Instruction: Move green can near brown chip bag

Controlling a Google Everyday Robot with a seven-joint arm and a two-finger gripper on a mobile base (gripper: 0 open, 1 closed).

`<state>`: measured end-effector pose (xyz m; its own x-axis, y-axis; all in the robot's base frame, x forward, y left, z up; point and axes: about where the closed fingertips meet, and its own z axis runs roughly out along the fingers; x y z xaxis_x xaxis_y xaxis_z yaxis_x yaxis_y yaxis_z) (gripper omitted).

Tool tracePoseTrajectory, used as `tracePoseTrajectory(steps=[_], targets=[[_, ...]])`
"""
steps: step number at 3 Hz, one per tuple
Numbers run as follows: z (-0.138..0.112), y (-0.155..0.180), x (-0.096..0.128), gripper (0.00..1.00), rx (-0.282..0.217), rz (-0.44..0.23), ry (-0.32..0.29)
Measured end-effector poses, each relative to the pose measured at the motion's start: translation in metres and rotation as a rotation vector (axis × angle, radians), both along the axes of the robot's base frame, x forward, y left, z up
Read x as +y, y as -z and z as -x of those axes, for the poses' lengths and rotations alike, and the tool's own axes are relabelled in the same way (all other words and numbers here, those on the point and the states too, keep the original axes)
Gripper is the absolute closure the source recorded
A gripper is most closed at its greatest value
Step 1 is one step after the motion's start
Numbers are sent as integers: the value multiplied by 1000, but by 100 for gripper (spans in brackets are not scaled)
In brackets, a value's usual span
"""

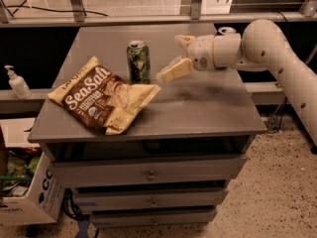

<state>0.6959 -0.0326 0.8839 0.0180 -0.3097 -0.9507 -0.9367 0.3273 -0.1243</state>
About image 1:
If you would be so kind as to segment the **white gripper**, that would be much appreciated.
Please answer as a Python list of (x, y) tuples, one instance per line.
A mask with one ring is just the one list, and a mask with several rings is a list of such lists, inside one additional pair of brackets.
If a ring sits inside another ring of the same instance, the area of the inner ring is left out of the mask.
[(200, 37), (175, 35), (175, 42), (187, 53), (188, 58), (176, 57), (157, 75), (158, 82), (168, 82), (186, 76), (193, 68), (211, 70), (215, 68), (212, 51), (214, 35)]

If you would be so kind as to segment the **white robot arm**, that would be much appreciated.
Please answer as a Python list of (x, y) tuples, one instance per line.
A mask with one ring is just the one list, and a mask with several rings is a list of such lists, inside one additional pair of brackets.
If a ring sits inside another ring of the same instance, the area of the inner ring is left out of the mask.
[(317, 74), (295, 54), (274, 22), (255, 20), (243, 34), (177, 35), (174, 40), (186, 57), (175, 58), (157, 74), (158, 81), (168, 82), (194, 69), (268, 70), (317, 145)]

